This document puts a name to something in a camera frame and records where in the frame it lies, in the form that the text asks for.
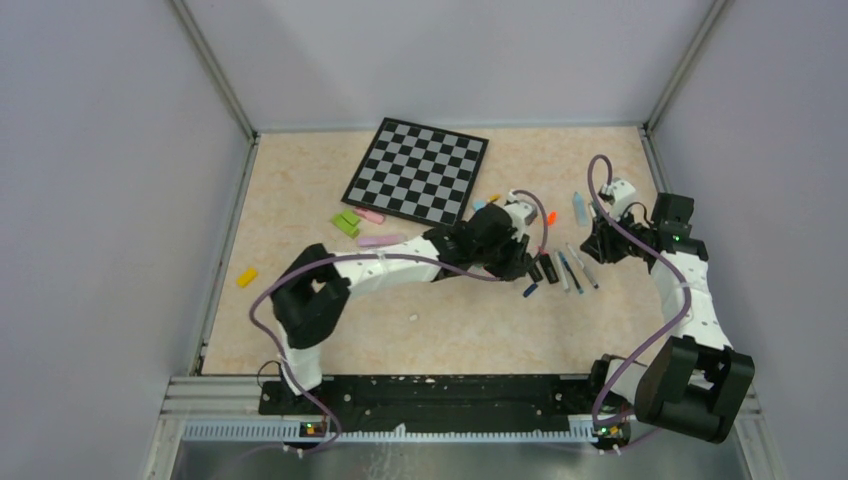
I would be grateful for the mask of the light blue highlighter body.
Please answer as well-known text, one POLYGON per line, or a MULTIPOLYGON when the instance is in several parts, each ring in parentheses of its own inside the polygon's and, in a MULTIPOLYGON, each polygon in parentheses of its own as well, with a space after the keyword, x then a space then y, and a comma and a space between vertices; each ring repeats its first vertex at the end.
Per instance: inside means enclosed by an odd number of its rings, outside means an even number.
POLYGON ((590 225, 590 220, 586 210, 586 204, 582 195, 578 191, 575 191, 572 196, 572 206, 577 225, 580 227, 588 227, 590 225))

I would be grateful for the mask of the black highlighter blue cap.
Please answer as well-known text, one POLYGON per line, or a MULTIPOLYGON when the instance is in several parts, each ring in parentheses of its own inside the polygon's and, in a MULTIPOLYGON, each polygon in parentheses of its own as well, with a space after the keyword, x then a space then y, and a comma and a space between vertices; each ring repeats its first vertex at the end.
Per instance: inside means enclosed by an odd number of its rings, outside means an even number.
POLYGON ((532 262, 532 263, 528 266, 527 273, 528 273, 528 275, 530 276, 531 280, 532 280, 534 283, 540 283, 540 282, 542 282, 542 281, 544 280, 544 274, 543 274, 543 273, 542 273, 542 271, 539 269, 539 266, 538 266, 538 263, 537 263, 537 262, 532 262))

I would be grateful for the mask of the dark blue pen cap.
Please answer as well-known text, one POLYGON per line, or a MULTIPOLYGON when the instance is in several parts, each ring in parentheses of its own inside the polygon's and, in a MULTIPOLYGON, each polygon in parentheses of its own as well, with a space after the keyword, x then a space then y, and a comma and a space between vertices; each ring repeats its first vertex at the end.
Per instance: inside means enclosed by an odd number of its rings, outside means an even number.
POLYGON ((533 283, 533 284, 529 285, 529 286, 528 286, 528 287, 527 287, 527 288, 526 288, 526 289, 522 292, 522 296, 523 296, 524 298, 528 298, 529 296, 531 296, 531 295, 532 295, 532 294, 533 294, 533 293, 534 293, 534 292, 538 289, 538 287, 539 287, 539 285, 538 285, 537 283, 533 283))

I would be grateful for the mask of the pale purple highlighter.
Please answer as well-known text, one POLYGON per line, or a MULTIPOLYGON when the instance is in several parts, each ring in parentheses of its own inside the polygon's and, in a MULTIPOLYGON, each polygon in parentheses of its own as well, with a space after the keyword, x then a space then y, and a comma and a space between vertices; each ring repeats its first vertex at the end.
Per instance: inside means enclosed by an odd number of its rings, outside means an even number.
POLYGON ((380 248, 403 243, 407 237, 403 234, 363 236, 357 238, 357 245, 362 249, 380 248))

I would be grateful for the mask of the black highlighter pink cap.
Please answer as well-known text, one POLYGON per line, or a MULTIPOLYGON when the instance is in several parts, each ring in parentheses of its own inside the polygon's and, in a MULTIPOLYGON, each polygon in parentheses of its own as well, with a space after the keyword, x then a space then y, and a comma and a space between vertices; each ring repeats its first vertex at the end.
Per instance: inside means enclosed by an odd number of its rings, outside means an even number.
POLYGON ((560 282, 560 275, 557 273, 556 267, 548 253, 541 251, 538 256, 538 263, 546 280, 550 284, 560 282))

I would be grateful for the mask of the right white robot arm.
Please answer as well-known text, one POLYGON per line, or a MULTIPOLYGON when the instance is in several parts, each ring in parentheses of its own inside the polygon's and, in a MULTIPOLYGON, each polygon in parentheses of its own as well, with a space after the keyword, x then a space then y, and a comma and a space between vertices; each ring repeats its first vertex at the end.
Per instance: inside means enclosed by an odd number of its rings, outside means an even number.
POLYGON ((594 195, 592 232, 582 252, 601 264, 643 260, 657 289, 663 327, 628 357, 598 361, 606 372, 586 385, 595 425, 633 415, 642 423, 719 444, 730 433, 755 364, 723 332, 708 285, 706 245, 691 235, 693 199, 658 194, 648 223, 630 194, 594 195))

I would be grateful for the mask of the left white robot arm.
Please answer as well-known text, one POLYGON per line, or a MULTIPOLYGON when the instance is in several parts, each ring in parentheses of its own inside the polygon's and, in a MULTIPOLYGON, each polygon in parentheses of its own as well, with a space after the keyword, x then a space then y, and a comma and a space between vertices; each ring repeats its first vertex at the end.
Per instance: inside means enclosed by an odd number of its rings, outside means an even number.
POLYGON ((321 345, 335 330, 346 304, 358 297, 410 283, 433 283, 469 274, 513 281, 528 273, 528 227, 535 206, 513 200, 487 204, 467 221, 434 227, 410 240, 359 253, 307 247, 270 294, 282 328, 283 401, 297 413, 319 404, 321 345))

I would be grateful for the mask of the grey white pen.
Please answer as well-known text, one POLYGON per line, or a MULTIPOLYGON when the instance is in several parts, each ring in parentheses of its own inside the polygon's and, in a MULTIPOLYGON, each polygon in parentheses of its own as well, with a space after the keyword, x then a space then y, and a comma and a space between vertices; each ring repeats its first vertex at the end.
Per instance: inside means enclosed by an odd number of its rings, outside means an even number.
POLYGON ((552 263, 554 264, 554 267, 556 269, 556 272, 557 272, 557 274, 560 278, 560 282, 562 284, 563 291, 566 292, 566 293, 569 293, 571 291, 571 287, 570 287, 570 284, 569 284, 568 275, 567 275, 567 273, 564 269, 564 266, 563 266, 563 264, 562 264, 562 262, 559 258, 559 252, 554 251, 551 254, 551 258, 552 258, 552 263))

